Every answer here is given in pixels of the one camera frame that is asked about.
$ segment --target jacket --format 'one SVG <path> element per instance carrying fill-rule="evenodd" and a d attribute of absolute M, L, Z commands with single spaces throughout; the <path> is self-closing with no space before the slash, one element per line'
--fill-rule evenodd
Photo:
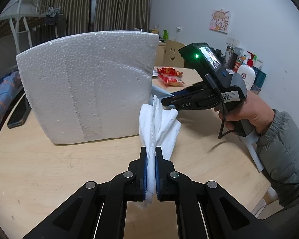
<path fill-rule="evenodd" d="M 263 222 L 278 238 L 299 239 L 299 185 L 272 181 L 299 182 L 299 129 L 287 112 L 274 111 L 272 124 L 257 142 L 257 154 L 284 208 Z"/>

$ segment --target snack package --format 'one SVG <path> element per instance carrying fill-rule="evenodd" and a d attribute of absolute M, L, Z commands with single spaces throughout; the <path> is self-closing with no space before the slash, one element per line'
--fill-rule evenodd
<path fill-rule="evenodd" d="M 158 76 L 158 71 L 155 68 L 153 69 L 153 75 L 152 76 Z"/>
<path fill-rule="evenodd" d="M 165 74 L 159 74 L 158 77 L 161 78 L 161 80 L 163 80 L 163 82 L 167 85 L 181 86 L 184 84 L 184 82 L 177 76 L 168 76 Z"/>
<path fill-rule="evenodd" d="M 181 76 L 183 74 L 182 72 L 177 71 L 175 68 L 172 67 L 156 68 L 156 70 L 159 74 L 170 75 L 170 76 Z"/>
<path fill-rule="evenodd" d="M 243 61 L 242 61 L 241 57 L 238 57 L 237 60 L 236 60 L 236 62 L 235 62 L 235 66 L 233 68 L 234 72 L 237 72 L 237 70 L 241 66 L 242 62 Z"/>

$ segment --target wooden table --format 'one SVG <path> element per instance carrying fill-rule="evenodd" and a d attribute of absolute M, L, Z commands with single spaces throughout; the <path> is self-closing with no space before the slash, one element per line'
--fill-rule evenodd
<path fill-rule="evenodd" d="M 195 70 L 180 69 L 183 81 L 201 81 Z M 155 85 L 162 86 L 154 79 Z M 177 87 L 166 90 L 174 92 Z M 215 180 L 248 210 L 270 183 L 258 173 L 245 146 L 234 135 L 217 139 L 221 121 L 213 110 L 179 113 L 182 127 L 171 161 L 192 180 Z M 139 136 L 54 145 L 33 112 L 26 123 L 0 132 L 0 226 L 10 239 L 20 239 L 89 180 L 103 183 L 124 172 L 139 157 Z M 128 204 L 124 238 L 178 238 L 173 202 L 147 210 Z"/>

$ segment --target qr code label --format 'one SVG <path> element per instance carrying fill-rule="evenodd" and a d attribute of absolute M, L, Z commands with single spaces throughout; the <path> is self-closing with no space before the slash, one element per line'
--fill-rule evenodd
<path fill-rule="evenodd" d="M 225 103 L 240 101 L 238 91 L 224 92 L 221 95 L 222 95 L 222 98 L 224 99 Z"/>

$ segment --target red snack bag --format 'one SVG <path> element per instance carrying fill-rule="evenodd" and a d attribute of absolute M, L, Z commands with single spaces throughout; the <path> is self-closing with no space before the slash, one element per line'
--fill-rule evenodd
<path fill-rule="evenodd" d="M 163 82 L 166 83 L 167 85 L 181 86 L 182 84 L 184 84 L 184 82 L 182 82 L 182 80 L 177 76 L 171 77 L 168 75 L 159 74 L 158 77 L 161 78 Z"/>
<path fill-rule="evenodd" d="M 160 74 L 170 75 L 170 76 L 180 76 L 183 73 L 180 71 L 177 71 L 175 68 L 172 67 L 162 67 L 162 68 L 156 68 L 157 72 Z"/>

